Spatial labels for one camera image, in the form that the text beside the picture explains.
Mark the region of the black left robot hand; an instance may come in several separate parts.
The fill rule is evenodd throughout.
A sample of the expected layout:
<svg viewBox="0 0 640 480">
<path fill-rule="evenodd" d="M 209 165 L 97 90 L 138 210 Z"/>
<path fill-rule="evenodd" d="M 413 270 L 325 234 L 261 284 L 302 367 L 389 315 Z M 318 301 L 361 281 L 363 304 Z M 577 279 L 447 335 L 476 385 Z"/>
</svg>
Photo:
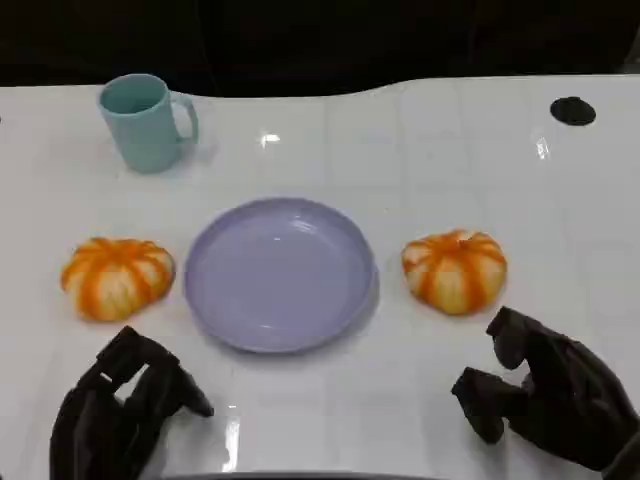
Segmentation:
<svg viewBox="0 0 640 480">
<path fill-rule="evenodd" d="M 49 446 L 51 479 L 137 479 L 164 423 L 214 408 L 169 350 L 126 326 L 66 394 Z"/>
</svg>

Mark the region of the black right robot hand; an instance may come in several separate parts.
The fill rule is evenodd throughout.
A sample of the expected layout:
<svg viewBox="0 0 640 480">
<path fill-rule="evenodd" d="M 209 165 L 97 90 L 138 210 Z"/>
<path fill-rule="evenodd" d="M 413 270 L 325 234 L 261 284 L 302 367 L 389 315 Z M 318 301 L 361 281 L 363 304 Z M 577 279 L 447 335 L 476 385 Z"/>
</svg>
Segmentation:
<svg viewBox="0 0 640 480">
<path fill-rule="evenodd" d="M 521 385 L 471 367 L 452 387 L 466 419 L 488 444 L 504 430 L 541 450 L 601 473 L 639 476 L 639 415 L 614 372 L 581 342 L 509 307 L 486 330 L 507 369 L 522 363 Z"/>
</svg>

